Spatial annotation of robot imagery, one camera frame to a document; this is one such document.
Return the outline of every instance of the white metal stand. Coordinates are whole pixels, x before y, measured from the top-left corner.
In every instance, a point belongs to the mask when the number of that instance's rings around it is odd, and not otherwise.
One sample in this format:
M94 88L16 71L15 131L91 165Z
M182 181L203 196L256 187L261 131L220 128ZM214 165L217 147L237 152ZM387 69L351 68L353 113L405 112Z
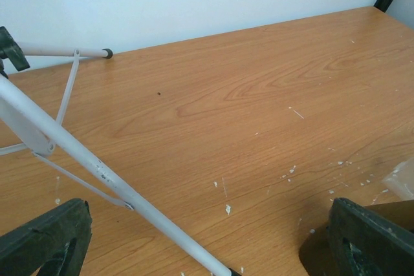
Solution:
M195 242L183 230L139 195L129 184L122 180L112 169L106 166L90 150L82 145L61 125L71 96L72 86L79 67L79 57L108 57L107 50L89 50L77 48L39 47L28 43L18 43L25 55L38 56L74 56L71 73L56 120L53 120L42 108L19 90L12 82L0 75L0 118L11 128L23 143L0 149L0 155L30 149L36 158L57 169L69 178L79 182L111 203L134 210L152 225L172 239L184 251L200 262L216 276L237 275L218 261L202 246ZM115 192L119 198L106 195L99 189L66 171L47 159L60 146L99 181Z

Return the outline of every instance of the debris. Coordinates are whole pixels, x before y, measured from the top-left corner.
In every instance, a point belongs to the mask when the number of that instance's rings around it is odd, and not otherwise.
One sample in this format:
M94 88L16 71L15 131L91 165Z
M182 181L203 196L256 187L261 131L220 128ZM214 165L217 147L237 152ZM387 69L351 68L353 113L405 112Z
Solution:
M226 205L226 212L228 216L230 215L231 210L232 210L232 207L230 205Z
M223 182L224 195L226 195L227 197L227 190L226 190L226 186L224 185L224 177L221 177L221 181Z
M298 116L300 116L302 119L305 119L298 111L296 111L295 109L292 109L293 112L295 112Z

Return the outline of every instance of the rubber end cap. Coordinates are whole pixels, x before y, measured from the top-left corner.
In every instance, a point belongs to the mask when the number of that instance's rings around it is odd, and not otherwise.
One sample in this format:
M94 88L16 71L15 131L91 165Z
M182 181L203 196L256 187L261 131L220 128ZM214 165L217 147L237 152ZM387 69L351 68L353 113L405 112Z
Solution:
M104 57L106 59L110 59L114 56L114 52L112 52L112 50L110 48L104 48L104 51L108 52L108 56Z
M6 79L8 79L7 73L3 70L0 70L0 75L2 75L3 77L5 77Z
M241 276L239 273L237 273L235 270L232 270L229 268L229 270L232 272L232 276Z

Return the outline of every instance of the black rubber foot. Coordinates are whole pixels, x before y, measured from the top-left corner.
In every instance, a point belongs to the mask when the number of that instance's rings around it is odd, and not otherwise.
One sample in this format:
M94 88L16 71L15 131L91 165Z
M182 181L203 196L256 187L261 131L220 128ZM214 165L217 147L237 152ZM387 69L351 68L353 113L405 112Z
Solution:
M239 273L237 273L235 270L232 270L229 268L230 271L232 271L232 276L241 276Z
M112 52L112 50L110 48L104 48L104 51L108 52L108 56L104 57L106 59L110 59L114 56L114 52Z

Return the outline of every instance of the wooden table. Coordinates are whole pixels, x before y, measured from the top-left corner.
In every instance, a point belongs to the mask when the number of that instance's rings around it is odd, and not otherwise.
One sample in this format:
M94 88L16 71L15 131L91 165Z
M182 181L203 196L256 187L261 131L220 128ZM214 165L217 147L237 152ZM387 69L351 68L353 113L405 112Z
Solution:
M298 248L334 197L398 200L380 181L414 154L413 62L414 31L359 8L84 61L64 126L226 265L306 275ZM55 116L69 69L10 80ZM4 124L0 139L18 142ZM103 188L62 151L52 159ZM0 177L0 234L57 198L89 201L82 275L208 275L28 151L1 157Z

